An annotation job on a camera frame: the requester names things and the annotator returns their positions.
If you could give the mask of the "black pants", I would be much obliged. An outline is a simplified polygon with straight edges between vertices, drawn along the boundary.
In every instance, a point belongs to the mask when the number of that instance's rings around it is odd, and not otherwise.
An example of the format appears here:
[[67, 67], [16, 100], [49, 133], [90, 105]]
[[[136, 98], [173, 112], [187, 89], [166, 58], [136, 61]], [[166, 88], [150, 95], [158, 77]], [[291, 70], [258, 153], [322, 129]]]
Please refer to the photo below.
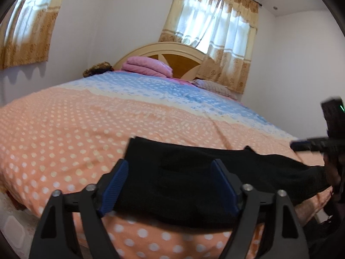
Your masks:
[[293, 205], [329, 187], [323, 167], [285, 156], [257, 154], [250, 147], [220, 150], [135, 137], [126, 149], [129, 175], [114, 211], [183, 229], [231, 228], [233, 216], [224, 208], [224, 188], [210, 169], [216, 159], [258, 191], [285, 190]]

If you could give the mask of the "peach blue polka-dot bedspread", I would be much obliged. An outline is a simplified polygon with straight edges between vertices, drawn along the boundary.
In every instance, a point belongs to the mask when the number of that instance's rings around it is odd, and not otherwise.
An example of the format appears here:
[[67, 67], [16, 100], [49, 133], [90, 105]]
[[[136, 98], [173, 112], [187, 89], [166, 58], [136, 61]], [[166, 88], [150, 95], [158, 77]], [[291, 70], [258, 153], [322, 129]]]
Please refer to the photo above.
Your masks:
[[249, 108], [179, 80], [108, 72], [51, 87], [1, 107], [1, 232], [18, 257], [50, 194], [98, 181], [135, 136], [323, 163]]

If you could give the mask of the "person's bare foot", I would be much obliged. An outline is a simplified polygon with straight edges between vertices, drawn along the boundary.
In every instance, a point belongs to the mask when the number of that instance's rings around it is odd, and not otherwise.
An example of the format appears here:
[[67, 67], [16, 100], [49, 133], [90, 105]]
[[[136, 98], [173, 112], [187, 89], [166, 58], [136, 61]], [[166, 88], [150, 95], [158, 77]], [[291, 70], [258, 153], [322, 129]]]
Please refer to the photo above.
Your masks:
[[329, 187], [323, 192], [317, 193], [312, 198], [303, 201], [295, 207], [295, 212], [301, 226], [305, 226], [332, 197], [333, 188]]

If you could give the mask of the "striped pillow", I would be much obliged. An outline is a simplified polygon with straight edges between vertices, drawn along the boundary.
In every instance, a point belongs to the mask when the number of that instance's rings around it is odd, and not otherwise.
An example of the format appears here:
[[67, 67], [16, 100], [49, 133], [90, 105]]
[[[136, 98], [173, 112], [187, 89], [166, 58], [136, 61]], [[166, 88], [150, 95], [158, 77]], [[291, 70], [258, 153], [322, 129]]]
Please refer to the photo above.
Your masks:
[[192, 80], [190, 83], [203, 90], [213, 92], [215, 94], [222, 95], [228, 98], [232, 98], [233, 100], [237, 100], [238, 97], [236, 93], [229, 90], [226, 86], [220, 85], [213, 81], [196, 79]]

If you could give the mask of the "brown fuzzy object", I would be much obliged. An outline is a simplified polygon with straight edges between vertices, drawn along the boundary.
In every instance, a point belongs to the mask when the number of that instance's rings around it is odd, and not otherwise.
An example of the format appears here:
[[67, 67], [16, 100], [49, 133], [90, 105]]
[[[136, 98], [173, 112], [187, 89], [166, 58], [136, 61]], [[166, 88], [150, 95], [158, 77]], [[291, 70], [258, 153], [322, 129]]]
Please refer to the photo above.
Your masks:
[[102, 62], [85, 70], [82, 75], [84, 78], [86, 78], [94, 75], [100, 75], [108, 71], [114, 71], [112, 65], [109, 62]]

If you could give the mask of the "folded pink blanket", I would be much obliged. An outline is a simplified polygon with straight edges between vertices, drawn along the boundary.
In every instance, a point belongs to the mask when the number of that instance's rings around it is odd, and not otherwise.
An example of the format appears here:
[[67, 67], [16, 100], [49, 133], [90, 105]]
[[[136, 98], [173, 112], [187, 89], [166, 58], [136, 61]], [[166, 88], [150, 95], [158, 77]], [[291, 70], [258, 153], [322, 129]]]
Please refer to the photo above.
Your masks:
[[159, 60], [142, 56], [129, 57], [122, 64], [121, 70], [160, 78], [173, 77], [170, 66]]

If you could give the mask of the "cream wooden headboard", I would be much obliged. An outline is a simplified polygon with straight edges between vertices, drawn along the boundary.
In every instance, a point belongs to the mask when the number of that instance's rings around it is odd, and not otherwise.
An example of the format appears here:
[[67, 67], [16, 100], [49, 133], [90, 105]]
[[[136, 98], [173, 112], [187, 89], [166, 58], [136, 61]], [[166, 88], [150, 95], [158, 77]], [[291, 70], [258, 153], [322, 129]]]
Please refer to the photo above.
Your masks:
[[113, 68], [120, 70], [122, 64], [132, 56], [150, 57], [164, 62], [173, 69], [174, 78], [192, 81], [196, 78], [205, 54], [182, 43], [157, 42], [133, 50], [115, 63]]

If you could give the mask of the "beige floral window curtain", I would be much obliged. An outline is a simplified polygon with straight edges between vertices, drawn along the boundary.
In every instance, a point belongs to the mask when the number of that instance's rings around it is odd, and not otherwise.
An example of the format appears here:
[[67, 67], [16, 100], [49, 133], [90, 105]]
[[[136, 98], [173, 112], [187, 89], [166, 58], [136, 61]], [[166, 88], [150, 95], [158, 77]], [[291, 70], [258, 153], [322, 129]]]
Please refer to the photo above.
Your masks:
[[159, 41], [204, 54], [196, 76], [242, 94], [259, 24], [255, 0], [172, 0]]

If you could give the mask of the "side window curtain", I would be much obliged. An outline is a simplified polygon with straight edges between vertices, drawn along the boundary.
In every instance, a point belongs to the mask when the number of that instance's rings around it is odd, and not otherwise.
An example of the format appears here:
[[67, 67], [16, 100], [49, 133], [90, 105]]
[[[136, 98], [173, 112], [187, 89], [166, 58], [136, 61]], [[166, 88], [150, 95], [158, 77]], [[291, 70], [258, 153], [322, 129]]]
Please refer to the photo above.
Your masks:
[[1, 70], [46, 62], [63, 0], [16, 0], [1, 22]]

